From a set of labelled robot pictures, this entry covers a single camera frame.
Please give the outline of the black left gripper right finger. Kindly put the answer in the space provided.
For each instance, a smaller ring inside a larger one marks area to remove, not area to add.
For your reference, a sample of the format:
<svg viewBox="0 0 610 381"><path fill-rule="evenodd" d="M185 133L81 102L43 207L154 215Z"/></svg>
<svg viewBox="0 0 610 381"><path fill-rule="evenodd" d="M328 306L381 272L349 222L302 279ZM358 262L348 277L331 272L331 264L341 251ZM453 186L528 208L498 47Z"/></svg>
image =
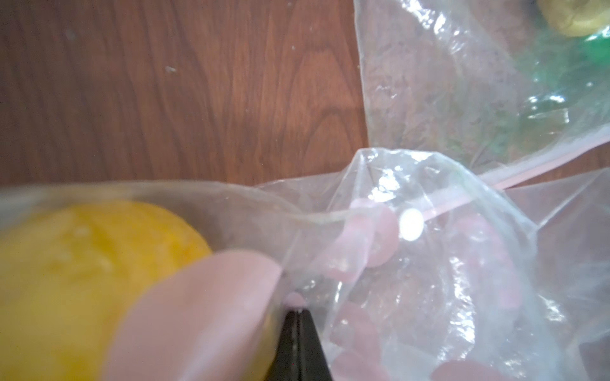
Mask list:
<svg viewBox="0 0 610 381"><path fill-rule="evenodd" d="M299 380L333 380L309 310L299 311Z"/></svg>

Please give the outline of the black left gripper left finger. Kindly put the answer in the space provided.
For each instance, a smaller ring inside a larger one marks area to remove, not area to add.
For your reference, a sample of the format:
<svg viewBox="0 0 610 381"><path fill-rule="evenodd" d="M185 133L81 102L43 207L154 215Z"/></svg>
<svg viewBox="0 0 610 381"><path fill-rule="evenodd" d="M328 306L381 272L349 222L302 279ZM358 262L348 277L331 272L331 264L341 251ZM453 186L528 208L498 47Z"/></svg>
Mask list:
<svg viewBox="0 0 610 381"><path fill-rule="evenodd" d="M266 381L300 380L300 313L287 312Z"/></svg>

